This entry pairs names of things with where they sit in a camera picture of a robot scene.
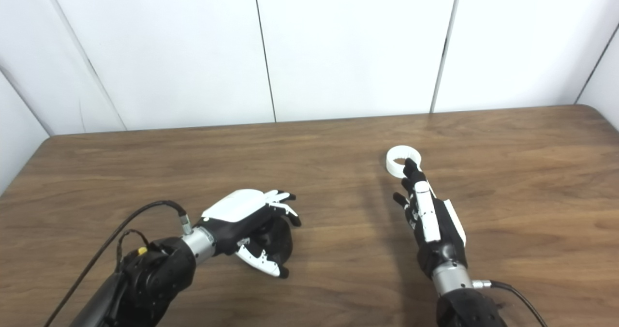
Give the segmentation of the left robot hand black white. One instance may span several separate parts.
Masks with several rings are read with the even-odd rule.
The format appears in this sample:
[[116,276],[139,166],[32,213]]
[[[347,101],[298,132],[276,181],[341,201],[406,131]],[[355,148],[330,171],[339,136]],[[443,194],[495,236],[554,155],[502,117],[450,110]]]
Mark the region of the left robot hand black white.
[[237,190],[204,210],[192,233],[183,240],[197,264],[224,254],[236,255],[247,265],[285,279],[285,262],[293,250],[290,226],[302,225],[286,202],[294,194],[271,190]]

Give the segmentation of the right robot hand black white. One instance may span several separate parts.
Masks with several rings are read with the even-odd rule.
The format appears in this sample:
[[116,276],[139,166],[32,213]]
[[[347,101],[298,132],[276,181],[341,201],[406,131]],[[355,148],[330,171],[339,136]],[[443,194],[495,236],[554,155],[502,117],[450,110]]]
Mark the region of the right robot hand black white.
[[426,175],[411,158],[405,159],[401,184],[406,195],[394,193],[418,246],[420,269],[431,278],[445,263],[468,267],[466,234],[450,200],[436,197]]

